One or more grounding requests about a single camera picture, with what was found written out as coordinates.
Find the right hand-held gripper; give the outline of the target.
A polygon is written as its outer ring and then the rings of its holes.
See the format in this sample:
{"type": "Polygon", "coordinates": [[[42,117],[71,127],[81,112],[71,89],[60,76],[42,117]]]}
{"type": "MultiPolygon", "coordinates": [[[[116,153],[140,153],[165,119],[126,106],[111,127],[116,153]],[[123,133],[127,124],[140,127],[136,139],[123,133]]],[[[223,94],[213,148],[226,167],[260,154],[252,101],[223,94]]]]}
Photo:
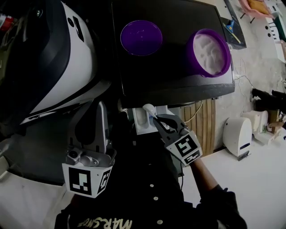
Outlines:
{"type": "Polygon", "coordinates": [[[153,119],[165,148],[184,166],[202,156],[202,148],[195,133],[188,129],[186,124],[177,115],[159,114],[153,119]]]}

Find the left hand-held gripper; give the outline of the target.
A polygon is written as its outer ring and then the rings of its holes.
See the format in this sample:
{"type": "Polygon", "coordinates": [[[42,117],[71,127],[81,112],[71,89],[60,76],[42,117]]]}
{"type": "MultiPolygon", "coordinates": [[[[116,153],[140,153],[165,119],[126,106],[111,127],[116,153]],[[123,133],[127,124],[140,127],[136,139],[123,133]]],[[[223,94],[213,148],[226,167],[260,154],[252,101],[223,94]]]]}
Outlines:
{"type": "Polygon", "coordinates": [[[69,192],[96,198],[106,189],[117,154],[116,150],[107,149],[108,140],[105,104],[102,101],[85,103],[69,125],[69,148],[66,162],[62,164],[69,192]]]}

